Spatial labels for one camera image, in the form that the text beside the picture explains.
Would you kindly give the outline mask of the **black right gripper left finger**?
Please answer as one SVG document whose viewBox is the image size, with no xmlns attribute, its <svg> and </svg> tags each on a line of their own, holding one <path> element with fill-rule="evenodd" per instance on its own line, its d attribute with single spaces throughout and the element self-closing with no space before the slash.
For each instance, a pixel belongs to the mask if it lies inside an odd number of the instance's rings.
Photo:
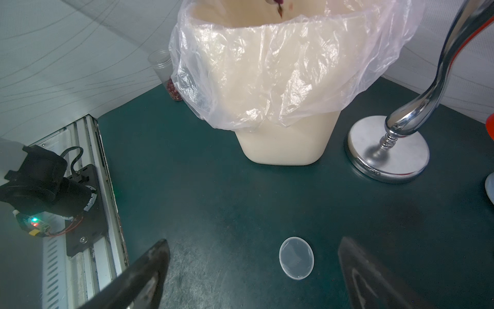
<svg viewBox="0 0 494 309">
<path fill-rule="evenodd" d="M 158 308 L 170 263 L 166 239 L 156 242 L 82 308 Z"/>
</svg>

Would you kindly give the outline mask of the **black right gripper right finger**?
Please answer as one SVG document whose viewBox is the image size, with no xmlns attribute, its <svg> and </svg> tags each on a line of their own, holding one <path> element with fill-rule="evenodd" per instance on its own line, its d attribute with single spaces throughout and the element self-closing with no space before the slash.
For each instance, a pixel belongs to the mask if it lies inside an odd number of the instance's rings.
<svg viewBox="0 0 494 309">
<path fill-rule="evenodd" d="M 434 307 L 354 239 L 342 238 L 338 259 L 353 308 Z"/>
</svg>

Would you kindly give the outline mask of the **clear plastic jar lid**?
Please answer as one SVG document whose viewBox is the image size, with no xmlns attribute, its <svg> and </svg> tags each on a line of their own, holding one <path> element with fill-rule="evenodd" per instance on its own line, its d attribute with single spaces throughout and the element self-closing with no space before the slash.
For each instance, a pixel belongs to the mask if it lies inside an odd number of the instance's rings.
<svg viewBox="0 0 494 309">
<path fill-rule="evenodd" d="M 280 246 L 279 262 L 285 275 L 300 281 L 312 273 L 315 266 L 315 255 L 307 241 L 292 236 L 284 240 Z"/>
</svg>

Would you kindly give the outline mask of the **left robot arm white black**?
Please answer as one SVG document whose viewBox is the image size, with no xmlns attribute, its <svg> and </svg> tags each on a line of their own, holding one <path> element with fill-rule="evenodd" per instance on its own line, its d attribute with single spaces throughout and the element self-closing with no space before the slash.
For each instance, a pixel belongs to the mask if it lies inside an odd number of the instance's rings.
<svg viewBox="0 0 494 309">
<path fill-rule="evenodd" d="M 21 229 L 34 237 L 58 237 L 76 229 L 94 206 L 97 190 L 83 182 L 74 168 L 84 154 L 72 146 L 58 155 L 38 145 L 1 139 L 1 201 L 14 208 Z M 53 230 L 39 214 L 48 212 L 70 221 Z"/>
</svg>

